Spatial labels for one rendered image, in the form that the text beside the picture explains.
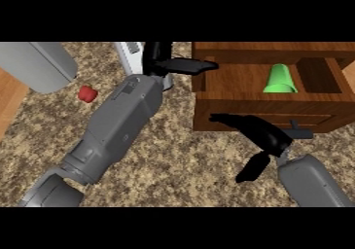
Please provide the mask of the green cup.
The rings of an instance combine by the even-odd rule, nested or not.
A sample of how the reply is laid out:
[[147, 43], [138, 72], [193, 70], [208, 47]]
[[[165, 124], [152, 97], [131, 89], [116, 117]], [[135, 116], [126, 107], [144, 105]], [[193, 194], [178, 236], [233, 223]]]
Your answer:
[[265, 93], [296, 93], [289, 67], [285, 64], [276, 64], [270, 71]]

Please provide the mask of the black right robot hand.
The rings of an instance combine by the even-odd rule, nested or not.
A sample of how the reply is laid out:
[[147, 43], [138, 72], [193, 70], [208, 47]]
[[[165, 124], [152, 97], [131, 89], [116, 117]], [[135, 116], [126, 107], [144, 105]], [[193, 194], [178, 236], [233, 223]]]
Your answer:
[[262, 151], [251, 158], [236, 175], [236, 182], [255, 181], [270, 162], [270, 156], [280, 157], [293, 139], [270, 122], [252, 115], [212, 114], [211, 122], [221, 123], [240, 131]]

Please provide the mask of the brown wooden cabinet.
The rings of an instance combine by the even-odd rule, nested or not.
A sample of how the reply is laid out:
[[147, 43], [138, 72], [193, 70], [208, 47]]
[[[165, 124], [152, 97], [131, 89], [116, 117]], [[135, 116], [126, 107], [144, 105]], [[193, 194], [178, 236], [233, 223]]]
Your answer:
[[295, 64], [304, 57], [330, 57], [345, 68], [355, 60], [355, 42], [193, 42], [191, 54], [233, 64]]

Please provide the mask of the red bell pepper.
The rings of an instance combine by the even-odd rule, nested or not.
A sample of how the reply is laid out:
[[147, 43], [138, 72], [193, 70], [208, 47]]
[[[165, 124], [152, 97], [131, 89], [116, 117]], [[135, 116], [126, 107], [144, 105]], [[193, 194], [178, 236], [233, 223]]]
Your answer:
[[82, 86], [81, 89], [79, 89], [79, 93], [78, 93], [78, 98], [86, 102], [86, 103], [91, 103], [95, 98], [98, 96], [98, 91], [89, 87], [89, 86]]

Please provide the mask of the brown wooden drawer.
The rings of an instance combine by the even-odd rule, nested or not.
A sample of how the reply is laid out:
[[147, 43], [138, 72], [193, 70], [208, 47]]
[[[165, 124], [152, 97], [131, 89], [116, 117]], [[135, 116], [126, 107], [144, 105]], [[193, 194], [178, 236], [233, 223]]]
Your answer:
[[194, 131], [230, 131], [209, 121], [217, 113], [256, 115], [282, 128], [296, 120], [302, 128], [327, 133], [355, 122], [355, 94], [197, 92]]
[[193, 77], [193, 91], [206, 99], [355, 102], [355, 92], [333, 58], [301, 58], [288, 68], [298, 92], [264, 93], [273, 65], [233, 63]]

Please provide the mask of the brown wooden drawer front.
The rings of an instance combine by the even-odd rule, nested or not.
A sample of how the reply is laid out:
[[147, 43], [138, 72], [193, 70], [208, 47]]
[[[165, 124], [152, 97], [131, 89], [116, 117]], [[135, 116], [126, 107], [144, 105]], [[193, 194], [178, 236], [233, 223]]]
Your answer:
[[256, 115], [282, 128], [296, 120], [302, 128], [327, 133], [355, 122], [355, 94], [197, 92], [194, 131], [230, 131], [209, 121], [217, 113]]

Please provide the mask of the white appliance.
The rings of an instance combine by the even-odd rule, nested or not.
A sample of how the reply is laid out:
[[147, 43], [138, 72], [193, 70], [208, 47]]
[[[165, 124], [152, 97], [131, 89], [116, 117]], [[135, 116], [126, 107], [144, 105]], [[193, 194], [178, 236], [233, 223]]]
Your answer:
[[126, 75], [143, 73], [143, 44], [140, 42], [116, 42], [115, 43], [122, 66]]

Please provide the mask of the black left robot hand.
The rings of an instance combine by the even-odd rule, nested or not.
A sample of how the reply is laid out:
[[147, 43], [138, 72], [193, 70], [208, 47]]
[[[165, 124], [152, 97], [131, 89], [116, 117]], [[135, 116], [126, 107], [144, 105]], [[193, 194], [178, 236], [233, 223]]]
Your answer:
[[218, 70], [214, 61], [186, 57], [172, 57], [172, 42], [147, 42], [143, 51], [143, 74], [165, 77], [169, 73], [196, 76], [209, 70]]

